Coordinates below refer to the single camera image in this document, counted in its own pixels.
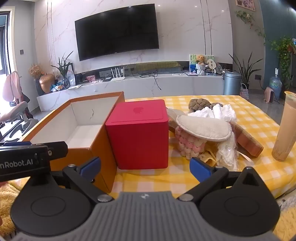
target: apple logo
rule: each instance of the apple logo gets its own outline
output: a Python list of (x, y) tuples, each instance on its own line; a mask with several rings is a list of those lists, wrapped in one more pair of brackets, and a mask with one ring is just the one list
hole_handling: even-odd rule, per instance
[(135, 107), (135, 108), (133, 109), (133, 111), (134, 111), (136, 114), (140, 114), (140, 113), (142, 112), (143, 109), (144, 109), (143, 107)]

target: tablecloth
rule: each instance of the tablecloth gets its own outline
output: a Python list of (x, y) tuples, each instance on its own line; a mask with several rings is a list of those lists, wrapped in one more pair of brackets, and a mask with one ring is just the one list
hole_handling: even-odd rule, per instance
[[(279, 125), (258, 107), (240, 96), (169, 96), (126, 101), (163, 99), (167, 108), (187, 112), (188, 103), (193, 98), (204, 98), (211, 103), (219, 102), (232, 106), (237, 116), (237, 123), (264, 146), (260, 156), (253, 159), (254, 168), (274, 197), (279, 197), (296, 184), (296, 176), (294, 175), (296, 173), (296, 145), (285, 162), (276, 161), (272, 157), (271, 151), (276, 141)], [(245, 165), (242, 157), (239, 158), (239, 161)], [(171, 191), (174, 197), (178, 197), (198, 183), (189, 171), (189, 161), (180, 156), (174, 135), (170, 133), (168, 168), (155, 170), (118, 169), (110, 195), (117, 198), (121, 191)]]

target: white pedestal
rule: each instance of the white pedestal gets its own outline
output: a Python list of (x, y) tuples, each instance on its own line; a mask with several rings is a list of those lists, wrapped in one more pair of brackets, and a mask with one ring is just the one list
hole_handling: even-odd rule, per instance
[(156, 77), (137, 79), (126, 77), (120, 81), (86, 83), (78, 89), (63, 90), (37, 97), (40, 110), (55, 110), (69, 99), (123, 91), (125, 99), (182, 95), (222, 95), (222, 76), (173, 76), (159, 74)]

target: pink chair backrest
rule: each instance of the pink chair backrest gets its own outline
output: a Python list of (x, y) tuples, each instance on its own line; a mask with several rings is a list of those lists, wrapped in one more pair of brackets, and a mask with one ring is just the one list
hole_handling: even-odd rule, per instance
[(5, 101), (13, 101), (14, 100), (14, 96), (12, 93), (12, 88), (11, 88), (11, 76), (10, 74), (8, 76), (6, 76), (4, 85), (3, 85), (3, 91), (2, 91), (2, 97)]
[(11, 73), (11, 89), (12, 94), (16, 99), (21, 98), (22, 96), (22, 89), (20, 87), (20, 77), (16, 71)]

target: hanging vine plant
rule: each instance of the hanging vine plant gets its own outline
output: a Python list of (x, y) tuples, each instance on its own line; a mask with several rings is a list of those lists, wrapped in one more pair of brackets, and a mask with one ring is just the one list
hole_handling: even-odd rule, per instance
[(279, 68), (281, 70), (281, 81), (286, 89), (291, 86), (291, 74), (289, 67), (291, 64), (291, 54), (295, 52), (296, 46), (291, 38), (283, 37), (278, 41), (270, 41), (271, 50), (279, 52)]
[(259, 25), (256, 23), (252, 13), (247, 13), (246, 11), (235, 11), (235, 13), (237, 14), (238, 18), (240, 18), (245, 24), (248, 24), (250, 26), (250, 29), (255, 28), (255, 32), (258, 34), (258, 36), (264, 38), (265, 41), (266, 35), (263, 32), (263, 30), (259, 27)]

